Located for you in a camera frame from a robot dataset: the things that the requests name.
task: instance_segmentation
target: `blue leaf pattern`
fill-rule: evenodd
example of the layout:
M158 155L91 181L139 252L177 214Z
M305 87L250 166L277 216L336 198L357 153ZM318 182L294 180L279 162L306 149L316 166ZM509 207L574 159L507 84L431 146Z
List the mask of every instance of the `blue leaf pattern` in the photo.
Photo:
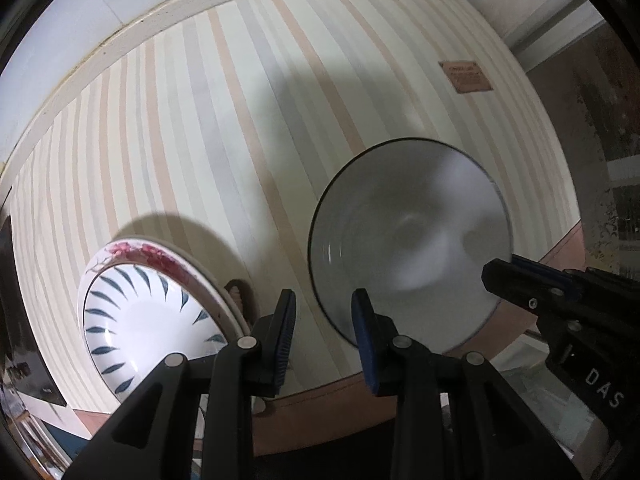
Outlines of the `blue leaf pattern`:
M108 301L109 303L111 303L115 308L120 308L118 306L118 304L113 301L109 296L107 296L104 292L100 292L99 290L91 290L90 291L96 298L100 298L101 300L104 301Z
M180 306L180 312L182 312L182 308L187 303L187 301L189 301L189 295L187 294L187 291L183 289L182 290L182 304Z
M111 278L107 278L106 276L100 275L100 279L103 280L105 283L108 283L109 285L111 285L113 288L115 288L125 298L127 297L127 295L122 291L122 288L120 288L120 285L114 282Z
M88 314L95 314L96 316L108 317L109 319L113 319L115 322L118 322L111 314L107 314L105 311L100 308L86 308L84 310Z
M164 290L164 300L166 301L166 293L169 290L169 282L164 276L161 276L160 274L158 274L158 278L160 278L160 283L162 283L162 290Z
M131 288L133 289L133 291L136 293L136 296L137 296L138 292L136 290L136 287L133 285L133 281L131 281L130 276L124 270L119 269L118 267L113 267L113 268L120 276L122 276L125 280L127 280L127 283L131 285Z
M132 381L133 381L133 377L130 378L128 381L124 381L120 386L118 386L115 389L114 393L121 394L123 391L125 391L127 388L131 386Z
M85 332L88 332L89 334L104 334L105 332L109 332L111 334L115 334L115 332L112 332L111 330L109 330L108 328L105 328L103 326L90 326L89 328L84 330Z
M91 353L93 355L102 355L113 352L114 350L119 350L119 348L116 348L115 346L98 346L98 348L91 350Z
M205 339L207 341L215 341L216 343L226 343L225 337L222 334L214 334L210 338Z
M116 365L111 365L108 368L105 368L103 371L101 371L100 373L102 375L106 375L106 374L110 374L116 370L120 370L122 367L124 366L124 363L118 363Z
M149 281L149 277L146 275L146 272L136 265L134 265L133 268L136 269L136 272L140 275L140 278L145 280L146 286L148 286L149 288L149 294L151 294L151 282Z
M203 319L207 319L207 317L209 317L209 314L207 314L204 310L201 310L198 314L198 317L196 318L196 321L191 324L195 325L197 322L202 321Z

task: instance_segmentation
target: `beige stripe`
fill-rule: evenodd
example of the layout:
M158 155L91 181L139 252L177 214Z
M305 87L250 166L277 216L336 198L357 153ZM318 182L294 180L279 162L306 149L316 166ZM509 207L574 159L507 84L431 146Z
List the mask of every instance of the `beige stripe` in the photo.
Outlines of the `beige stripe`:
M47 147L47 160L46 160L47 169L46 169L46 184L44 187L44 193L45 193L44 202L47 204L49 219L47 221L48 225L47 225L46 231L43 232L43 234L45 232L46 234L42 237L42 244L46 246L48 249L53 248L53 251L51 250L46 251L46 254L48 254L49 256L51 256L52 252L53 252L53 255L55 256L55 261L48 262L47 273L49 277L53 280L53 282L57 283L58 286L63 289L67 304L71 306L74 304L74 301L72 300L71 291L69 291L68 286L66 286L67 284L63 276L62 257L61 257L61 249L66 248L66 243L64 242L59 243L58 241L58 232L56 231L56 221L55 221L55 213L53 208L53 200L50 199L51 196L55 196L55 194L51 192L53 147L54 147L55 137L58 137L56 135L56 132L60 132L60 134L62 134L62 132L60 131L61 129L62 129L62 125L60 129L53 128L49 137L49 145Z
M82 109L82 92L76 98L76 116L74 117L74 130L71 149L71 179L73 184L74 208L76 210L76 223L78 224L78 239L82 249L82 257L84 265L89 263L89 247L86 242L86 234L84 233L84 221L82 220L82 205L80 202L80 181L78 173L78 135L80 125L80 111Z
M118 232L118 219L116 218L116 206L113 203L113 188L111 187L111 172L109 169L109 148L107 128L107 106L109 99L109 79L111 68L102 73L102 85L100 87L100 110L98 112L98 152L100 153L100 179L102 181L102 197L104 209L107 213L107 226L109 236L113 237Z
M164 153L164 143L160 134L160 117L158 113L158 89L156 88L156 50L154 38L145 43L145 89L146 89L146 114L148 121L149 139L151 144L151 157L154 162L156 179L162 199L162 206L167 213L178 213L178 205L175 201L174 186L169 175L169 168ZM191 252L191 246L184 231L182 222L169 222L169 231L173 242L185 250Z
M83 216L87 220L85 229L86 233L89 235L88 247L91 253L97 251L98 248L107 241L107 235L104 233L103 229L105 214L98 210L98 190L95 185L96 179L99 178L99 175L96 177L96 173L99 173L100 171L99 163L95 160L97 158L97 150L94 144L97 139L97 121L95 118L97 116L96 110L100 104L98 93L101 79L102 74L91 81L88 87L86 116L84 118L86 121L84 123L85 134L82 135L81 139L84 142L84 146L81 145L82 160L79 161L78 164L78 173L83 177L80 183L82 190L80 203L85 208Z
M438 42L433 38L433 36L424 27L424 25L415 18L415 16L411 13L408 7L404 3L402 3L402 1L400 0L391 0L391 1L393 1L393 3L395 3L398 7L400 7L400 9L402 9L402 12L404 12L407 18L414 24L414 27L420 30L420 32L422 33L422 36L427 41L427 43L429 43L433 47L438 57L441 60L447 59L447 55L444 53L444 50L440 47Z
M71 101L67 105L67 126L64 137L60 139L60 160L58 162L60 170L60 196L63 200L63 231L67 244L70 262L70 272L74 280L74 288L78 288L80 273L84 269L82 261L82 251L78 240L78 226L76 225L76 211L74 208L73 196L73 174L71 172L72 144L74 132L74 118L76 116L76 101Z
M124 172L124 186L129 203L129 216L138 218L138 204L133 189L133 175L131 174L131 161L129 158L129 141L127 139L127 70L129 68L129 56L122 56L120 60L120 153L122 155L122 170Z
M531 243L529 242L529 236L527 236L528 233L526 232L526 229L524 227L525 224L524 224L524 218L522 216L522 210L520 209L520 204L518 203L516 194L513 191L513 185L511 183L512 179L510 178L509 172L507 171L507 168L504 165L503 156L504 155L511 156L511 155L509 153L505 153L506 150L501 152L500 149L498 149L498 146L494 141L492 133L489 131L489 128L484 122L484 118L482 117L482 112L480 111L480 108L478 108L478 104L476 103L475 96L466 94L465 100L469 108L471 108L473 115L476 117L478 126L482 130L482 135L484 136L484 139L489 145L489 150L491 151L492 158L495 161L495 165L498 170L498 175L500 176L500 180L502 182L502 190L506 195L507 204L510 206L510 209L511 209L511 213L512 213L511 223L512 223L513 230L518 232L518 234L520 235L519 238L520 240L522 240L524 249L526 250L526 254L530 254Z
M322 88L322 92L324 92L324 95L329 102L329 106L334 112L338 124L340 124L342 133L349 143L351 151L354 155L364 151L365 145L360 138L360 134L358 132L358 129L356 128L355 123L353 122L351 114L347 110L344 101L340 97L338 89L329 76L329 73L322 63L322 60L318 56L318 53L313 48L313 45L311 45L308 37L300 27L298 20L295 19L293 13L289 9L289 7L287 7L287 4L284 2L284 0L271 1L273 1L273 4L278 9L278 12L282 16L282 19L287 24L291 35L295 38L296 43L304 54L306 61L311 67L311 70L314 72L314 75L318 80L318 84Z
M53 211L57 213L56 218L53 218L52 222L54 229L57 229L58 235L64 240L64 250L61 251L61 255L62 262L66 265L60 268L60 272L63 275L65 283L71 286L71 295L73 295L78 287L78 263L76 262L76 252L72 244L71 221L69 219L67 205L68 186L66 185L66 172L68 168L66 164L66 140L68 139L68 131L71 129L69 125L69 106L63 108L60 118L60 136L56 144L58 156L52 161L52 167L57 167L58 169L57 174L54 174L54 176L57 177L58 187L51 190L52 196L59 196L60 200L51 201Z
M31 272L31 261L24 256L29 254L29 242L33 243L33 237L30 237L28 222L27 222L27 207L31 203L30 194L27 192L27 180L30 177L30 173L27 167L30 163L30 158L33 158L33 152L27 158L24 166L20 170L18 179L15 184L14 202L12 203L12 237L17 242L17 248L20 251L20 257L15 258L16 268L18 270L18 283L20 284L20 291L22 293L22 299L24 301L25 308L28 305L35 304L35 293L33 289L33 272Z
M249 107L244 97L244 92L242 92L238 74L236 73L236 68L233 64L228 44L226 44L222 25L220 24L220 18L218 17L218 13L215 9L211 9L209 11L209 21L211 23L214 40L216 41L218 55L220 56L220 64L222 65L222 69L225 73L226 85L234 103L236 114L238 115L238 123L242 129L242 134L244 135L244 140L246 141L247 148L249 149L249 154L254 164L258 180L260 181L262 192L264 193L269 206L271 216L273 217L273 221L278 229L280 243L289 257L298 283L303 289L309 310L311 310L316 325L320 330L324 342L327 344L338 371L343 376L347 375L350 372L350 367L340 348L340 341L337 333L329 325L326 317L320 311L311 290L308 272L306 272L306 259L300 251L296 235L293 232L293 228L282 204L282 197L280 196L280 192L276 187L273 176L269 171L267 160L264 156L262 145L260 144L258 133L255 129L254 120L251 117Z
M129 145L132 150L131 156L134 156L134 154L138 156L138 160L134 159L131 171L135 176L134 189L136 189L136 184L138 185L136 195L138 208L144 214L148 215L149 212L160 210L161 207L156 206L156 194L152 187L151 174L149 171L152 166L152 158L148 155L148 142L145 139L145 128L148 124L146 124L146 114L144 113L145 100L143 98L143 94L145 93L143 85L143 48L144 45L140 45L132 50L131 60L133 61L132 66L135 68L130 71L130 78L132 78L133 81L128 82L127 85L130 85L129 88L134 90L130 92L130 94L132 94L132 103L128 111L133 113L133 117L129 123L129 131L135 132L135 135L132 135L129 139ZM156 234L159 238L164 238L165 236L171 237L168 227L167 231L163 231L160 219L155 215L151 221L145 221L142 222L142 224L139 222L136 226L136 231L140 232L139 230L142 231L141 234L145 235Z
M382 38L379 37L377 32L373 30L373 27L369 25L369 22L367 22L365 17L360 13L358 9L356 9L356 7L349 0L340 0L340 1L344 5L344 7L346 7L346 9L350 12L350 14L354 17L354 19L358 22L360 27L362 27L362 30L364 30L364 32L367 34L367 36L372 41L372 43L380 51L380 54L382 54L382 57L384 57L385 61L388 63L389 67L391 68L394 75L396 76L396 79L398 79L398 81L402 85L402 88L409 96L409 99L411 99L411 102L414 105L414 109L418 113L418 116L422 121L422 125L424 126L425 136L433 137L433 139L439 139L440 137L438 136L436 127L431 122L431 119L429 118L429 116L425 113L424 107L420 103L420 99L416 95L414 88L411 86L411 83L409 83L409 80L406 78L406 75L402 71L402 68L396 61L396 58L393 56L388 46L385 45L385 43L382 41Z
M48 238L53 238L52 230L49 231L47 229L47 227L50 228L50 219L47 219L46 216L44 215L44 212L40 212L39 208L36 208L35 206L36 203L47 204L50 202L49 186L47 183L48 179L46 178L46 176L49 174L50 148L51 148L52 136L53 136L53 128L49 130L47 135L43 137L43 139L39 143L38 151L40 152L39 153L40 162L38 164L38 168L45 168L45 171L44 171L44 174L40 175L41 177L44 177L44 178L37 178L37 177L34 178L34 182L38 184L38 189L32 195L32 199L34 199L34 203L33 203L34 208L32 210L33 233L36 235L36 237L41 238L41 243L42 243L42 238L44 240L47 240ZM57 247L55 240L53 243L53 247L54 248ZM51 251L45 250L44 253L50 255ZM52 307L58 304L59 300L64 301L64 298L60 298L59 294L56 293L57 280L51 279L50 272L46 272L46 273L43 272L43 268L40 262L40 257L38 254L37 243L34 243L33 259L36 267L36 275L40 282L40 286L42 288L42 293L44 295L44 300L45 300L45 304L43 306L44 308L42 308L40 312L44 313L46 315L46 318L49 318L45 320L47 328L44 330L41 329L39 332L41 334L47 333L48 335L51 336L52 342L47 346L47 349L49 349L51 356L58 357L57 355L58 352L56 352L55 349L59 348L59 349L62 349L62 352L60 352L62 354L60 356L63 359L62 362L73 363L75 362L75 360L73 359L73 356L70 353L71 345L67 344L69 342L69 339L63 335L65 332L63 329L64 322L58 316L54 316L51 311ZM44 263L44 268L47 270L53 270L56 267L55 263L46 261L46 256L44 257L43 263ZM48 281L50 281L51 286L47 286L47 283L45 281L45 276L48 278ZM63 382L65 383L65 386L66 386L66 393L69 393L70 390L72 390L73 396L76 399L77 399L76 396L82 396L83 392L78 392L74 388L70 387L73 381L70 380L69 376L66 373L67 371L69 371L72 374L74 374L75 369L68 370L65 365L61 366L60 364L56 366L56 369L61 375L63 375L63 379L64 379Z
M50 305L51 302L49 301L49 297L47 295L47 289L44 287L44 284L42 283L42 272L40 270L40 266L38 264L38 260L36 259L36 238L37 238L37 234L40 233L40 229L36 228L39 227L39 224L36 222L36 217L38 216L36 214L36 204L39 202L39 197L37 196L37 189L35 187L35 184L38 182L37 178L34 177L34 168L36 167L36 159L40 158L40 154L44 151L42 149L43 146L43 141L45 139L47 134L45 134L43 136L43 138L40 140L40 142L36 145L36 148L33 150L33 152L31 152L31 165L29 170L26 172L25 174L25 185L29 186L29 192L27 193L27 196L30 197L30 204L26 207L27 210L30 211L30 223L31 223L31 244L30 244L30 256L31 256L31 268L28 269L30 274L33 276L33 304L25 304L25 308L27 309L27 313L29 315L29 319L30 319L30 324L34 325L34 327L37 330L34 330L34 335L37 334L37 340L36 342L38 343L38 345L42 348L43 352L42 352L42 357L45 361L45 364L47 365L47 367L50 368L50 370L52 371L52 376L53 379L56 381L56 384L58 385L61 393L63 394L63 396L65 395L65 391L63 390L63 386L66 386L66 380L64 376L60 376L60 369L61 369L61 363L58 359L58 353L53 351L52 349L54 348L52 339L55 337L55 334L52 333L55 328L55 318L51 319L50 315L49 315L49 309L47 308L47 305ZM37 164L38 168L42 167L42 164L40 163L40 161ZM44 296L44 301L40 301L40 294L38 293L38 282L40 283L40 287L42 289L42 293ZM48 326L54 330L43 330L42 325ZM66 348L65 348L65 354L66 354L66 359L69 359L68 357L68 352L66 352ZM69 398L65 397L65 400L67 402L70 401Z

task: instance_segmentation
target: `brass plaque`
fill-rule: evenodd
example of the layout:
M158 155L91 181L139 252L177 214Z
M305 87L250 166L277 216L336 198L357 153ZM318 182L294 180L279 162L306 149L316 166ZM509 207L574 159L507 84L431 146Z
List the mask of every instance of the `brass plaque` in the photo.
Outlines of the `brass plaque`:
M459 94L493 90L475 61L441 61L440 66Z

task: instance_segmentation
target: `white ceramic plate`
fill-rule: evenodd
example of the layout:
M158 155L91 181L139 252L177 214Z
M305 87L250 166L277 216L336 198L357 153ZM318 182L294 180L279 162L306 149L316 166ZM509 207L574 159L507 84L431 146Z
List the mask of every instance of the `white ceramic plate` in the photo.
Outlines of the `white ceramic plate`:
M194 295L220 325L229 338L248 335L250 329L226 290L218 286L214 278L201 272L177 250L146 238L122 238L101 248L89 261L80 277L78 286L78 325L84 332L82 322L84 300L89 287L106 268L115 264L140 264L164 272Z
M355 344L351 295L364 287L399 332L446 352L491 316L482 266L511 261L497 186L464 153L428 139L395 139L354 158L320 199L308 244L316 297Z
M108 267L84 302L87 347L104 382L124 400L172 352L188 359L217 353L226 338L202 305L150 267Z
M250 333L250 329L242 317L241 312L226 290L217 286L211 276L206 276L200 272L194 265L178 254L177 250L172 250L165 245L144 238L123 238L110 242L101 248L86 266L84 274L80 278L78 287L78 324L82 336L87 343L89 353L96 348L94 343L97 343L97 341L95 341L94 335L100 333L85 332L86 328L94 326L92 324L85 325L84 318L85 301L89 296L89 290L101 273L106 272L111 267L123 264L135 264L143 268L150 267L151 269L161 271L166 279L171 279L175 285L180 286L192 297L192 301L199 303L203 307L213 318L212 322L219 327L220 332L222 332L222 335L227 340L234 340ZM103 334L106 342L106 338L110 336L110 333L107 332ZM100 367L102 359L100 359L100 362L96 362L96 356L94 354L92 354L92 358L94 359L97 370L99 372L104 371L105 368ZM150 372L154 366L149 368L146 373ZM102 377L111 388L111 391L115 392L121 384L132 377L131 373L127 374L130 370L133 370L133 368L122 367L122 370L119 370L119 374L108 377L108 380L105 375L102 375ZM144 376L134 378L123 392L116 394L116 398L122 401L143 377Z

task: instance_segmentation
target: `metal screw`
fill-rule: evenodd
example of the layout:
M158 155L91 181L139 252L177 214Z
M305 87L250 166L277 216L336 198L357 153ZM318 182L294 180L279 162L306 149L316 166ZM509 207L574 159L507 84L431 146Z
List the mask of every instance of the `metal screw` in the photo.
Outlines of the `metal screw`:
M567 321L566 327L572 332L580 332L580 330L582 329L582 325L577 319L571 319Z
M396 348L409 348L411 346L411 338L405 335L397 335L391 342Z
M248 350L249 348L253 348L258 344L258 340L250 335L246 335L238 339L238 346L244 350Z
M181 365L182 361L184 361L184 355L177 354L177 353L169 354L167 357L164 358L164 364L167 365L169 368L173 368Z
M254 415L258 415L258 413L262 413L266 409L267 409L267 403L264 402L264 399L262 397L255 397L254 405L251 409L251 412Z
M469 352L466 355L466 362L473 366L479 366L484 363L484 356L480 352Z

